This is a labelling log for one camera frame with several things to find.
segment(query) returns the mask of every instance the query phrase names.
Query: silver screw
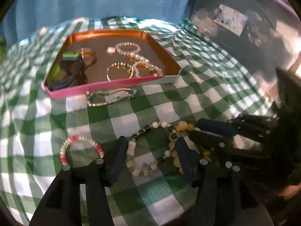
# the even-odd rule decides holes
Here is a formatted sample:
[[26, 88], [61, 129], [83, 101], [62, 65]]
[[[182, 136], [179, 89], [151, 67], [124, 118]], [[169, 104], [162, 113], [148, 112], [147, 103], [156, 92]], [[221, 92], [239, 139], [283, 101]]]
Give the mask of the silver screw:
[[225, 163], [226, 168], [230, 169], [232, 166], [232, 162], [231, 161], [226, 161]]
[[101, 159], [101, 158], [98, 158], [98, 159], [95, 160], [95, 163], [96, 163], [97, 165], [102, 164], [103, 162], [104, 162], [104, 160]]
[[207, 165], [207, 164], [208, 164], [208, 161], [207, 161], [206, 159], [201, 159], [201, 160], [200, 160], [200, 163], [201, 163], [202, 165]]
[[64, 165], [64, 166], [63, 166], [63, 170], [64, 170], [64, 171], [68, 171], [70, 168], [71, 168], [70, 165]]
[[239, 166], [233, 166], [232, 169], [235, 172], [239, 172], [240, 171], [240, 167]]

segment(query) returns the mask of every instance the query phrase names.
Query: checkered tablecloth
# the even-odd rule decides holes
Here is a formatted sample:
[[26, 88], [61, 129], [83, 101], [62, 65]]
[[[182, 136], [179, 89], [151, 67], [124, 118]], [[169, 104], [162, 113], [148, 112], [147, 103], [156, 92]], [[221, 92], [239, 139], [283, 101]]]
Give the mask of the checkered tablecloth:
[[[43, 81], [66, 37], [103, 28], [148, 32], [182, 67], [181, 75], [173, 84], [135, 87], [137, 97], [108, 106], [87, 108], [83, 95], [51, 99]], [[59, 151], [70, 135], [92, 137], [107, 151], [120, 135], [129, 137], [153, 121], [194, 124], [200, 118], [226, 120], [241, 112], [263, 115], [269, 108], [246, 68], [188, 21], [175, 26], [155, 19], [75, 19], [42, 28], [12, 46], [9, 54], [0, 68], [0, 196], [24, 225], [62, 168]], [[168, 148], [168, 131], [158, 128], [137, 143], [136, 163], [151, 163]], [[67, 157], [81, 166], [97, 153], [74, 146]], [[155, 177], [132, 177], [124, 168], [114, 186], [106, 188], [116, 226], [163, 225], [193, 206], [196, 190], [172, 162], [160, 165]], [[81, 199], [82, 221], [88, 225], [84, 185]]]

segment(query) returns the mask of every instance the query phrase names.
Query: gold bangle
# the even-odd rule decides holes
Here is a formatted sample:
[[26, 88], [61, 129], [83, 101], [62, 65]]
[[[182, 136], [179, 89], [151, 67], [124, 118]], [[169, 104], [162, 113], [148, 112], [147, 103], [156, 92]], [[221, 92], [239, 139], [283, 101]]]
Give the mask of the gold bangle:
[[87, 61], [87, 62], [84, 61], [85, 68], [88, 68], [88, 67], [94, 65], [97, 61], [96, 52], [91, 48], [82, 47], [81, 49], [77, 50], [77, 53], [82, 56], [83, 60], [85, 60], [84, 57], [93, 57], [93, 59], [90, 61]]

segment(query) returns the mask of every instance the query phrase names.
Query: copper metallic tray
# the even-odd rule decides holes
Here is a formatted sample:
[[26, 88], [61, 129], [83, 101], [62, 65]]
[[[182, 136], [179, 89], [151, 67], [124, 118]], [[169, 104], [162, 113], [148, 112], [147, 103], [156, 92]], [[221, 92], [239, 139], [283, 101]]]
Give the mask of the copper metallic tray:
[[[91, 85], [92, 88], [88, 86], [85, 89], [96, 90], [96, 83], [105, 83], [99, 85], [98, 89], [113, 89], [116, 88], [116, 84], [119, 87], [126, 86], [136, 86], [136, 85], [145, 85], [143, 82], [152, 82], [156, 79], [162, 78], [162, 76], [154, 77], [153, 74], [156, 72], [151, 72], [140, 66], [139, 73], [141, 78], [129, 79], [129, 75], [124, 69], [113, 68], [109, 72], [109, 77], [111, 81], [109, 82], [106, 78], [106, 69], [115, 62], [124, 62], [133, 65], [135, 60], [129, 57], [125, 57], [117, 52], [114, 54], [108, 54], [106, 52], [108, 47], [114, 47], [117, 43], [120, 42], [134, 42], [140, 45], [141, 51], [140, 55], [148, 58], [151, 63], [158, 66], [162, 69], [164, 74], [163, 78], [169, 76], [178, 76], [181, 67], [176, 63], [176, 61], [171, 57], [171, 55], [165, 51], [165, 49], [155, 41], [148, 33], [139, 30], [94, 30], [86, 32], [77, 32], [67, 37], [65, 43], [63, 44], [61, 50], [59, 51], [52, 68], [56, 66], [58, 61], [62, 58], [63, 53], [66, 51], [77, 51], [82, 47], [87, 47], [93, 49], [97, 54], [97, 62], [93, 66], [85, 70], [85, 75], [87, 76], [87, 84]], [[173, 82], [173, 77], [170, 80], [164, 80], [162, 83]], [[46, 91], [51, 93], [63, 91], [49, 91], [47, 88], [47, 79], [45, 81]], [[81, 86], [70, 87], [67, 89], [78, 88]]]

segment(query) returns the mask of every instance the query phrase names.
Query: table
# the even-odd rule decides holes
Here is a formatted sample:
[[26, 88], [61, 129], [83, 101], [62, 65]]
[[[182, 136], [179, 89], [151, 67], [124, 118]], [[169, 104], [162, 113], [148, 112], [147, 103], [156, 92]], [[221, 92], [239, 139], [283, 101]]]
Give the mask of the table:
[[[148, 32], [181, 66], [181, 75], [174, 84], [135, 87], [137, 97], [108, 106], [87, 108], [83, 95], [51, 99], [43, 81], [66, 37], [102, 28]], [[68, 136], [92, 137], [109, 150], [120, 135], [129, 137], [153, 121], [225, 121], [241, 112], [263, 115], [270, 107], [246, 68], [187, 20], [175, 26], [155, 19], [79, 18], [42, 28], [13, 45], [9, 54], [0, 68], [0, 196], [24, 225], [62, 167], [59, 151]], [[181, 135], [196, 149], [187, 133]], [[136, 163], [151, 163], [167, 148], [168, 131], [156, 129], [138, 140]], [[68, 157], [80, 166], [97, 154], [74, 146]], [[193, 206], [197, 191], [181, 178], [172, 159], [159, 169], [155, 177], [132, 177], [124, 168], [114, 186], [106, 188], [116, 226], [163, 225]], [[88, 225], [84, 185], [81, 200]]]

